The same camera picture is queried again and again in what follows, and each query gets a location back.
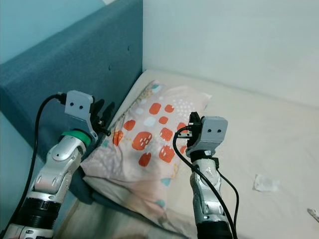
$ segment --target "fabric headboard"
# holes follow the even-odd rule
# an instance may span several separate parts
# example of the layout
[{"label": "fabric headboard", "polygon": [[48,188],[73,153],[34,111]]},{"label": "fabric headboard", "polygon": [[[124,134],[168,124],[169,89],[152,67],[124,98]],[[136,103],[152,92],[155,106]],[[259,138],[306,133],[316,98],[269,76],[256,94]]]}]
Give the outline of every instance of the fabric headboard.
[{"label": "fabric headboard", "polygon": [[[42,101],[78,90],[121,105],[142,73],[143,0],[116,0],[1,66],[1,111],[33,146]],[[69,130],[64,106],[50,102],[42,113],[38,154],[45,159]],[[90,203],[89,188],[77,172],[70,190]]]}]

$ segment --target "bed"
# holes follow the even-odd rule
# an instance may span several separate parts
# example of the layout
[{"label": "bed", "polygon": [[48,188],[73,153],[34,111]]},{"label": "bed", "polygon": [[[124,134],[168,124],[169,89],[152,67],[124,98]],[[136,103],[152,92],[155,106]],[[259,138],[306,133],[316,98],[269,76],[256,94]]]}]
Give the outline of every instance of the bed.
[{"label": "bed", "polygon": [[[318,238],[318,223],[307,208],[319,208],[319,110],[202,79],[142,72],[142,49],[143,1],[117,0],[3,64],[1,111],[32,145],[36,111],[53,93],[79,90],[104,99],[105,105],[115,102],[115,122],[152,80],[197,88],[213,96],[204,114],[222,116],[229,122],[216,155],[220,170],[240,194],[239,238]],[[63,107],[55,103],[47,107],[39,135],[43,159],[68,130],[67,122],[56,120],[65,118]],[[254,191],[256,174],[280,180],[279,191]],[[181,223],[179,229],[165,228],[195,237],[189,176],[190,170],[182,165],[169,189],[168,209]],[[95,201],[145,220],[134,208],[126,208],[121,197],[112,197],[119,190],[106,180],[85,176],[81,168],[70,186],[86,204]],[[225,183],[222,196],[233,214],[235,195]]]}]

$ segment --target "black cylindrical joint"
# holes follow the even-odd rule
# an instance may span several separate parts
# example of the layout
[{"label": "black cylindrical joint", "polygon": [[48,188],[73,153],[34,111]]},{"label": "black cylindrical joint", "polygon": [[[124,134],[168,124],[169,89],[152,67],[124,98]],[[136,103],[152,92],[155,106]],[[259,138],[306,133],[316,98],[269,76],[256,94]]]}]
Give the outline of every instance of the black cylindrical joint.
[{"label": "black cylindrical joint", "polygon": [[33,228],[52,229],[60,207],[60,203],[27,198],[14,223]]},{"label": "black cylindrical joint", "polygon": [[203,222],[197,224],[198,239],[232,239],[229,225],[226,222]]}]

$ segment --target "light blue wall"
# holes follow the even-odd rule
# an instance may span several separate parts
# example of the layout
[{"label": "light blue wall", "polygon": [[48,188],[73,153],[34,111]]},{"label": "light blue wall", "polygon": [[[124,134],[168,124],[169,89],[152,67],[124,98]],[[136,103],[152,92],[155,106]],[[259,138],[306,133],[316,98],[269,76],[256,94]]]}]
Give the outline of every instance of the light blue wall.
[{"label": "light blue wall", "polygon": [[[1,0],[0,62],[4,63],[104,5],[102,0]],[[1,230],[19,201],[31,156],[32,148],[0,113]],[[42,165],[38,159],[34,174]],[[56,221],[56,229],[74,200],[75,197],[68,193]]]}]

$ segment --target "bedding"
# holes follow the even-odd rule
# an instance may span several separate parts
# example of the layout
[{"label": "bedding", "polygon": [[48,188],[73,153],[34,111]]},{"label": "bedding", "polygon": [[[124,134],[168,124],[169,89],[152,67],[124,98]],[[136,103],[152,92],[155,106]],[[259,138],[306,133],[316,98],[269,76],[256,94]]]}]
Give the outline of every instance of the bedding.
[{"label": "bedding", "polygon": [[[203,115],[228,120],[225,141],[217,148],[220,171],[236,186],[240,195],[237,232],[243,239],[317,239],[319,225],[307,208],[319,208],[319,109],[298,105],[257,93],[160,71],[145,71],[132,87],[112,124],[151,81],[169,86],[188,85],[212,95]],[[196,238],[193,220],[191,171],[181,164],[167,193],[167,210],[155,223]],[[256,174],[279,180],[277,192],[253,190]],[[125,188],[105,179],[84,180],[114,202],[143,209]],[[231,214],[235,194],[223,181],[222,197]]]},{"label": "bedding", "polygon": [[[81,163],[85,174],[124,186],[162,214],[180,164],[172,147],[173,134],[186,126],[191,111],[201,112],[209,99],[187,86],[150,83],[116,122],[112,134]],[[177,146],[184,153],[186,139]]]}]

